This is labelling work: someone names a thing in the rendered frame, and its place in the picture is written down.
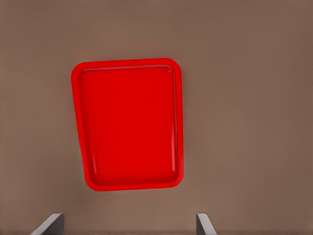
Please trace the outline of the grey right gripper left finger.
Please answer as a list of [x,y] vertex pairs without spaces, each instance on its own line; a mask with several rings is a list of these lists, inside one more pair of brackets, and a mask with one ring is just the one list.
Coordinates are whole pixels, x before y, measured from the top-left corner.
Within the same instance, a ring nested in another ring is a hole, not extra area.
[[52,214],[30,235],[64,235],[64,215]]

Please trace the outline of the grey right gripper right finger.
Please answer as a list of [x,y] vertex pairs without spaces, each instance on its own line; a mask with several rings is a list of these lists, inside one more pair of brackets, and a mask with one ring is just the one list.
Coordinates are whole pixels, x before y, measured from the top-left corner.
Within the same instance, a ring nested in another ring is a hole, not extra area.
[[196,235],[217,235],[217,232],[205,213],[196,214]]

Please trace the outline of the red rectangular plastic tray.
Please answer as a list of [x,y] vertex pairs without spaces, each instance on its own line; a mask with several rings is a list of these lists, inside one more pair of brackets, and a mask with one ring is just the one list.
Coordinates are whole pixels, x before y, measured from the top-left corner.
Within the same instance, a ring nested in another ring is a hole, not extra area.
[[175,60],[82,62],[71,85],[84,179],[92,190],[182,182],[182,72]]

